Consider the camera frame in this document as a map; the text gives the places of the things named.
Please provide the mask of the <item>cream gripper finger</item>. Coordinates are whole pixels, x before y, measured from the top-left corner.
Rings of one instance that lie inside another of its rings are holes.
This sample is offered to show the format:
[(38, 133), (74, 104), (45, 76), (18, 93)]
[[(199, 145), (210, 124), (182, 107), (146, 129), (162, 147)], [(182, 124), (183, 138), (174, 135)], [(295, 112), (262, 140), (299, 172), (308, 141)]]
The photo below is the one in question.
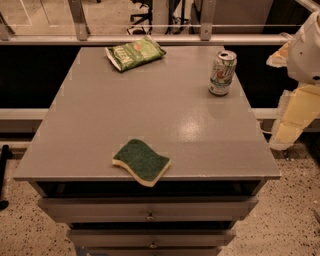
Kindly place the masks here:
[(269, 146), (286, 150), (320, 114), (320, 86), (299, 84), (294, 91), (285, 90), (271, 130)]
[(275, 68), (286, 67), (289, 45), (289, 42), (285, 43), (276, 52), (270, 55), (266, 61), (266, 64)]

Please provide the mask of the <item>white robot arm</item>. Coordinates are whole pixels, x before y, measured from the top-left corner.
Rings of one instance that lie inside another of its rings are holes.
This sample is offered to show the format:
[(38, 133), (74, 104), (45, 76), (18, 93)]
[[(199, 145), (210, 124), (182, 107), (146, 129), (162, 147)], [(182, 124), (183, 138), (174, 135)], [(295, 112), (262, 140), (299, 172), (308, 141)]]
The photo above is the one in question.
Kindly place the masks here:
[(271, 149), (286, 150), (320, 114), (319, 12), (313, 12), (266, 64), (286, 67), (288, 76), (298, 82), (296, 89), (284, 90), (280, 97), (269, 141)]

